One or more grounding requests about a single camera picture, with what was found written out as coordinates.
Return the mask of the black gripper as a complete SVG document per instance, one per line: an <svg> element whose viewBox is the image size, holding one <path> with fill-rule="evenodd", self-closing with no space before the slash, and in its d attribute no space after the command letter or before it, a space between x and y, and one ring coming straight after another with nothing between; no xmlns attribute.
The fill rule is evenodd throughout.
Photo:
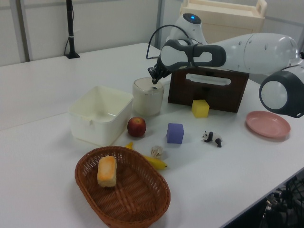
<svg viewBox="0 0 304 228"><path fill-rule="evenodd" d="M157 62L153 67L148 68L148 72L152 77L152 83L155 85L162 78L167 77L171 74L169 70L162 64Z"/></svg>

